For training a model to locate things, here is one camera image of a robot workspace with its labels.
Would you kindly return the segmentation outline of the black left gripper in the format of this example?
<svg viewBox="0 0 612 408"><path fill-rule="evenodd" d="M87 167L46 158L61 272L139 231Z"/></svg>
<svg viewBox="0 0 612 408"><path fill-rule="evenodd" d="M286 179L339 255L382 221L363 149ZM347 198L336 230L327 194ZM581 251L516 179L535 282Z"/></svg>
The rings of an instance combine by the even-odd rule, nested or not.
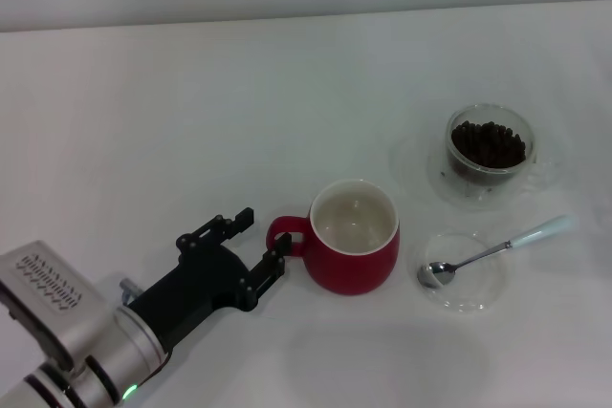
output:
<svg viewBox="0 0 612 408"><path fill-rule="evenodd" d="M284 274L292 236L283 233L250 271L220 246L254 224L254 211L244 208L233 219L218 214L176 241L180 251L211 251L186 255L178 266L129 304L158 338L173 349L213 312L223 308L252 311L261 296Z"/></svg>

